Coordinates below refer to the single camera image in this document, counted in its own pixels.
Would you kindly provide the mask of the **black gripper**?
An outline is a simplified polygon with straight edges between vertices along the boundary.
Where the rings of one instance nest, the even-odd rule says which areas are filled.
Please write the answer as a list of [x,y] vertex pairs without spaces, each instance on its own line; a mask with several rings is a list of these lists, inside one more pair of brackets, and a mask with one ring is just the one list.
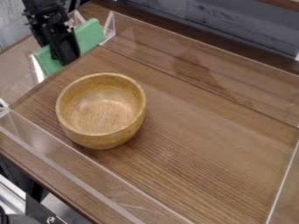
[[68,30],[68,0],[23,0],[23,15],[40,46],[50,44],[51,56],[66,66],[80,56],[75,31]]

